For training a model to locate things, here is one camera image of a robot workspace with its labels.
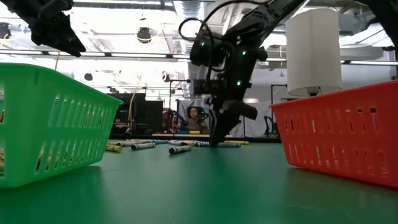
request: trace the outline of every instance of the black cable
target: black cable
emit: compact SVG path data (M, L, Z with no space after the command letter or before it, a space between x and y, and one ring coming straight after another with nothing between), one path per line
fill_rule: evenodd
M213 16L214 13L216 13L219 9L221 9L224 6L230 5L230 4L236 4L236 3L251 3L251 4L256 4L256 5L261 5L261 4L269 4L272 1L275 0L268 0L268 1L264 1L264 2L257 2L257 1L253 1L253 0L232 0L232 1L227 1L224 3L221 3L220 5L218 5L217 7L215 7L206 17L205 20L203 20L204 23L207 23L207 21Z
M211 68L213 67L213 56L212 56L212 53L213 53L213 49L214 49L214 46L215 46L213 34L211 33L211 30L210 30L209 26L204 21L202 21L200 19L197 19L197 18L188 18L188 19L185 19L184 21L182 21L180 26L178 27L178 33L180 34L180 36L181 36L181 38L183 40L195 41L195 38L189 39L188 37L185 37L181 33L181 29L184 26L184 24L186 24L189 21L200 21L201 22L201 27L205 26L205 28L206 28L206 30L208 32L209 38L210 38L210 53L209 53L209 57L208 57L209 58L209 65L208 65L208 70L207 70L207 74L206 74L206 83L207 83L207 85L209 85L210 84L210 78L211 78Z
M210 84L211 71L213 70L213 57L212 57L212 53L213 53L214 47L215 47L213 35L211 34L211 30L210 30L209 26L207 25L207 21L208 21L208 20L212 17L212 15L213 15L214 13L216 13L219 9L221 9L221 8L224 7L224 6L230 5L230 4L236 4L236 3L251 3L251 4L261 5L261 4L268 4L268 3L272 2L272 1L274 1L274 0L268 0L268 1L265 1L265 2L257 2L257 1L251 1L251 0L233 0L233 1L227 1L227 2L224 2L224 3L220 4L219 6L215 7L215 8L207 15L206 19L203 20L203 21L200 20L200 19L191 17L191 18L187 18L187 19L185 19L184 21L181 22L181 24L180 24L179 27L178 27L178 33L180 34L180 36L181 36L181 38L182 38L183 40L195 41L195 37L191 37L191 38L185 37L185 36L181 33L181 30L182 30L183 25L186 24L186 23L189 22L189 21L200 21L200 22L201 22L201 25L200 25L199 31L202 30L203 27L205 27L205 29L206 29L207 32L208 32L208 35L209 35L209 38L210 38L210 52L209 52L209 58L208 58L208 59L209 59L209 65L208 65L208 70L207 70L207 74L206 74L206 83L207 83L207 85Z

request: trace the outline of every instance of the ceiling light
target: ceiling light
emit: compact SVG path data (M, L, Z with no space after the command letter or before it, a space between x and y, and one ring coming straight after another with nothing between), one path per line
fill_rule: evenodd
M66 52L59 52L59 54L63 56L70 56L70 54ZM49 52L49 55L58 55L58 52Z
M83 3L106 3L106 4L151 4L160 5L158 1L123 1L123 0L74 0L74 2Z
M258 103L259 99L256 99L256 98L245 98L245 99L243 99L243 102L244 103Z
M105 54L101 52L82 52L81 56L105 56Z
M350 61L350 65L382 65L398 66L398 62L377 62L377 61Z
M173 58L189 59L189 55L173 55Z
M267 62L286 62L286 58L267 58Z
M0 54L22 54L22 55L33 55L39 54L42 52L38 50L0 50Z
M166 58L165 54L129 54L129 53L112 53L113 57L135 57L135 58Z

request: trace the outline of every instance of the yellow marker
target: yellow marker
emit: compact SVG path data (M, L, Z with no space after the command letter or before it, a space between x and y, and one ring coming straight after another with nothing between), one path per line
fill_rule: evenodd
M108 142L106 145L117 146L119 142Z
M109 151L109 152L121 152L122 151L122 147L121 146L112 146L112 145L106 145L105 150Z
M225 141L225 143L238 143L238 144L249 144L247 141Z

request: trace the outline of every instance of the object in green basket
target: object in green basket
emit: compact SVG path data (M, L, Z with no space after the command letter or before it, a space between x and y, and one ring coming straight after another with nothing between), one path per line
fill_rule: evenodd
M4 175L4 168L5 168L5 163L4 163L4 149L0 149L0 176Z

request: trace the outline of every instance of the person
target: person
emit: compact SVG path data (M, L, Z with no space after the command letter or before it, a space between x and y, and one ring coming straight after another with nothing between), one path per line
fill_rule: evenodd
M201 131L207 130L206 122L202 121L199 117L200 112L203 110L201 107L190 106L187 109L188 114L188 130L189 131Z

